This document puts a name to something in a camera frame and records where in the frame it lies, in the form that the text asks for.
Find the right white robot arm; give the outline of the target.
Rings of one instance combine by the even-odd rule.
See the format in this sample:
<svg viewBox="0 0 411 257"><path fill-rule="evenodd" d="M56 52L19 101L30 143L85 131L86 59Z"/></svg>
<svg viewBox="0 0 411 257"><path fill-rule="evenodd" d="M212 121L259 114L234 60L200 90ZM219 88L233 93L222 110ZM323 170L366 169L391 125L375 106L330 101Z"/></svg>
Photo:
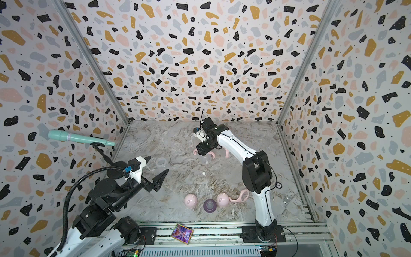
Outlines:
<svg viewBox="0 0 411 257"><path fill-rule="evenodd" d="M271 180L273 175L268 156L264 151L256 151L238 139L224 124L216 125L209 117L193 129L200 140L197 153L205 156L217 147L232 154L242 164L242 180L252 193L256 210L257 237L268 242L274 237L278 228L270 201Z"/></svg>

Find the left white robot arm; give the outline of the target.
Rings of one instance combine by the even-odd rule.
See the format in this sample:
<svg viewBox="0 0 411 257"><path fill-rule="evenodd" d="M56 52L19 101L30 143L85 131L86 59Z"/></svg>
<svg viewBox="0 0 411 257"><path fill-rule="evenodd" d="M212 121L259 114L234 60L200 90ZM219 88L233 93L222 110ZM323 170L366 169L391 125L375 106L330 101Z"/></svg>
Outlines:
<svg viewBox="0 0 411 257"><path fill-rule="evenodd" d="M61 242L49 253L51 257L108 257L126 245L141 252L154 245L157 229L142 228L137 222L125 216L117 219L116 212L141 190L159 191L169 169L165 169L152 181L143 177L142 171L151 158L138 156L127 163L117 162L113 166L99 168L80 179L69 189L63 204L63 234ZM89 205L69 225L68 212L71 197L76 188L91 175L100 172L116 173L99 181L89 192Z"/></svg>

